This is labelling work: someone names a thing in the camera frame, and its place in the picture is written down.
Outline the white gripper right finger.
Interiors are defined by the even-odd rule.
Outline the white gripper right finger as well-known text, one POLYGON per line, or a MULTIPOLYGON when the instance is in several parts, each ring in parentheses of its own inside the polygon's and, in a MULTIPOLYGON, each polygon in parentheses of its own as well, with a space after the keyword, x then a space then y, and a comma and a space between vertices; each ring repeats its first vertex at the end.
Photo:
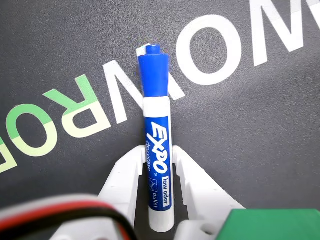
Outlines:
POLYGON ((231 210, 244 208, 177 145, 173 147, 173 163, 190 220, 224 222, 231 210))

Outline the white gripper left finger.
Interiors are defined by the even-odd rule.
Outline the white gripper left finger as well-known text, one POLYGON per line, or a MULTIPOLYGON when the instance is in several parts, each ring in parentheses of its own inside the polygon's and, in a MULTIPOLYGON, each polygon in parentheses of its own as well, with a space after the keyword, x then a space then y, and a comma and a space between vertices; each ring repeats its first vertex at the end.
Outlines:
POLYGON ((98 198, 112 205, 135 225, 139 177, 146 162, 145 146, 139 145, 123 157, 112 168, 98 198))

